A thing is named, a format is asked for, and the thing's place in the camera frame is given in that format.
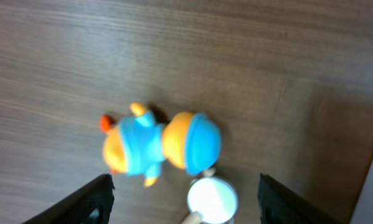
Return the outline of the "white wooden rattle drum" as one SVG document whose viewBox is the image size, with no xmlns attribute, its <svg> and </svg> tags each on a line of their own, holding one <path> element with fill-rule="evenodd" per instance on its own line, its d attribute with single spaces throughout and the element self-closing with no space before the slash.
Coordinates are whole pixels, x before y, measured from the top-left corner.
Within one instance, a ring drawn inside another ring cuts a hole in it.
<svg viewBox="0 0 373 224">
<path fill-rule="evenodd" d="M 189 214 L 182 224 L 234 224 L 238 195 L 228 180 L 216 174 L 215 167 L 192 181 L 186 202 Z"/>
</svg>

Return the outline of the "yellow blue duck toy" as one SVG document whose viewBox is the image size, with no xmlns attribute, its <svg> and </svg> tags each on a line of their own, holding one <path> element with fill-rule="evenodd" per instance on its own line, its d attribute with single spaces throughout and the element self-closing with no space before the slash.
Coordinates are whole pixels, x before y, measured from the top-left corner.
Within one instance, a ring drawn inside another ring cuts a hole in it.
<svg viewBox="0 0 373 224">
<path fill-rule="evenodd" d="M 130 104 L 131 114 L 115 121 L 108 114 L 100 118 L 106 138 L 103 160 L 112 174 L 143 175 L 150 187 L 169 161 L 189 175 L 209 170 L 220 156 L 219 127 L 204 113 L 183 111 L 168 123 L 160 123 L 153 110 L 141 103 Z"/>
</svg>

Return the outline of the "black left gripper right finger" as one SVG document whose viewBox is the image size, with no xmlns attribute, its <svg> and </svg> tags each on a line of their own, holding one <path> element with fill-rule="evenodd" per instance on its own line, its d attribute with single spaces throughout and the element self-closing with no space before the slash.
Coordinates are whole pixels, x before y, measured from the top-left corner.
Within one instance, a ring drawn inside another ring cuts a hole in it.
<svg viewBox="0 0 373 224">
<path fill-rule="evenodd" d="M 267 174 L 260 174 L 257 200 L 262 224 L 340 224 Z"/>
</svg>

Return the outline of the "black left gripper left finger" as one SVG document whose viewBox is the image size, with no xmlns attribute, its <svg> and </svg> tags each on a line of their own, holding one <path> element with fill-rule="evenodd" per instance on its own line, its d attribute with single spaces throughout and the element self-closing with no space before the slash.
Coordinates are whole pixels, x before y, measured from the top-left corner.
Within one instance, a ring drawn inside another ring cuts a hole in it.
<svg viewBox="0 0 373 224">
<path fill-rule="evenodd" d="M 99 175 L 25 224 L 108 224 L 114 190 L 112 176 Z"/>
</svg>

